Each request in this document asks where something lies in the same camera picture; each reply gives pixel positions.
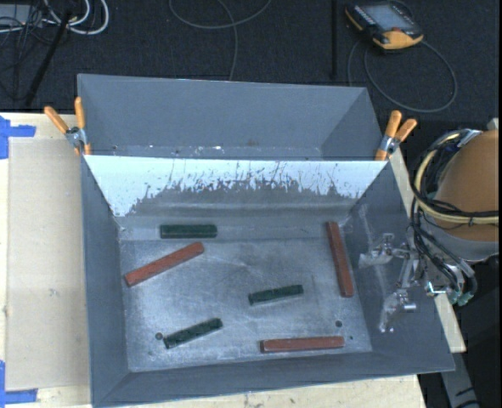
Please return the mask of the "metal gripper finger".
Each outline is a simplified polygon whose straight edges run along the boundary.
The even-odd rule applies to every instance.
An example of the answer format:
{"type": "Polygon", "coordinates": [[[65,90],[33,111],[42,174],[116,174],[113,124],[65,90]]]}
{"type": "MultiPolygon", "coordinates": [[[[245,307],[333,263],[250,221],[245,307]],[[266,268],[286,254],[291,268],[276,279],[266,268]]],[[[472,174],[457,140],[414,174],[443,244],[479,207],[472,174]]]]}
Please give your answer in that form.
{"type": "Polygon", "coordinates": [[[414,313],[417,305],[409,298],[406,289],[397,289],[395,292],[387,295],[383,301],[378,329],[381,333],[392,332],[394,322],[403,314],[414,313]]]}
{"type": "Polygon", "coordinates": [[[360,269],[388,264],[393,258],[404,259],[409,255],[406,246],[394,246],[395,235],[384,233],[380,238],[372,241],[367,252],[361,253],[358,259],[360,269]]]}

